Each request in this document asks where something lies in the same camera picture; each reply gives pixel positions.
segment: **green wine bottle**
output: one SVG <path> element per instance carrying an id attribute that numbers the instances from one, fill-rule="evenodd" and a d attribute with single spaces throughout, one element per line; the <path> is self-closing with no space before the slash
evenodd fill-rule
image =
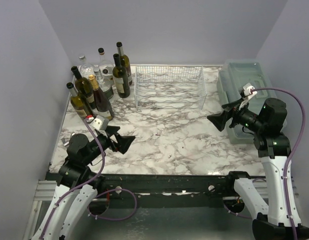
<path id="1" fill-rule="evenodd" d="M 68 82 L 66 84 L 66 87 L 69 89 L 71 97 L 70 97 L 70 103 L 73 106 L 76 113 L 82 118 L 85 119 L 88 115 L 94 116 L 94 112 L 91 109 L 91 106 L 86 99 L 86 97 L 80 93 L 77 92 L 74 84 L 71 82 Z"/>
<path id="2" fill-rule="evenodd" d="M 129 57 L 124 54 L 122 42 L 118 41 L 116 43 L 116 48 L 118 49 L 118 54 L 120 55 L 121 65 L 125 67 L 126 74 L 128 75 L 129 85 L 131 85 L 131 84 L 133 84 L 133 76 L 131 74 Z"/>
<path id="3" fill-rule="evenodd" d="M 130 95 L 130 86 L 126 68 L 121 66 L 119 54 L 113 55 L 115 67 L 112 70 L 113 80 L 120 98 L 127 98 Z"/>
<path id="4" fill-rule="evenodd" d="M 82 93 L 86 99 L 88 100 L 90 106 L 92 109 L 96 108 L 96 103 L 94 99 L 94 91 L 93 86 L 89 82 L 88 79 L 85 77 L 82 77 L 78 68 L 76 66 L 73 66 L 71 68 L 71 71 L 73 72 L 76 80 L 74 82 L 75 88 L 78 90 L 79 93 Z"/>

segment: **white wall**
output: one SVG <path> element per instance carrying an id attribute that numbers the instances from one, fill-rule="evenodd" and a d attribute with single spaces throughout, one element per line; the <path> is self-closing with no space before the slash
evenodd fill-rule
<path id="1" fill-rule="evenodd" d="M 288 89 L 303 102 L 306 127 L 293 158 L 292 174 L 300 194 L 303 223 L 309 227 L 309 0 L 289 0 L 257 55 L 275 87 Z M 285 130 L 293 145 L 300 130 L 301 111 L 295 100 L 277 94 L 287 103 Z"/>
<path id="2" fill-rule="evenodd" d="M 62 122 L 70 67 L 37 0 L 0 0 L 0 240 L 23 237 Z"/>
<path id="3" fill-rule="evenodd" d="M 121 41 L 133 64 L 255 58 L 287 0 L 39 0 L 72 63 Z"/>

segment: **white marble surface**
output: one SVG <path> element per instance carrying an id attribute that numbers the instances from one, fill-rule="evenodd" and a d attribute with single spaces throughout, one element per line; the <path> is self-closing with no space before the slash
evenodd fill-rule
<path id="1" fill-rule="evenodd" d="M 124 155 L 105 151 L 103 173 L 226 175 L 229 171 L 247 171 L 250 175 L 264 175 L 252 144 L 230 144 L 226 130 L 219 132 L 207 120 L 207 115 L 221 110 L 216 87 L 218 71 L 218 67 L 204 68 L 207 97 L 202 110 L 143 109 L 137 112 L 132 88 L 128 98 L 115 94 L 111 100 L 115 118 L 109 125 L 120 126 L 121 135 L 134 135 L 136 139 Z M 69 104 L 50 172 L 57 173 L 64 163 L 67 152 L 61 138 L 68 139 L 73 132 L 85 133 L 89 140 L 93 139 Z M 94 166 L 90 166 L 94 172 L 101 167 L 100 159 L 95 159 Z"/>

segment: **gray plastic tub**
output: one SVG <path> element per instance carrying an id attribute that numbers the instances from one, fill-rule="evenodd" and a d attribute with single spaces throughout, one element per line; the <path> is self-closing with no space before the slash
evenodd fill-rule
<path id="1" fill-rule="evenodd" d="M 241 98 L 239 90 L 251 83 L 256 89 L 272 87 L 267 75 L 262 71 L 260 64 L 255 59 L 227 60 L 219 71 L 217 92 L 220 103 L 228 104 Z M 276 98 L 273 90 L 258 91 L 257 95 L 249 101 L 249 110 L 259 114 L 267 98 Z M 226 123 L 225 129 L 232 144 L 252 144 L 254 136 L 242 131 L 242 126 L 229 128 L 231 119 Z"/>

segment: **metal wire rack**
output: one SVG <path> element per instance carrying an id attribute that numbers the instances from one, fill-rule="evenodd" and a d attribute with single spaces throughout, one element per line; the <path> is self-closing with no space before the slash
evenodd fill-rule
<path id="1" fill-rule="evenodd" d="M 202 66 L 137 65 L 137 108 L 202 109 L 206 100 Z"/>

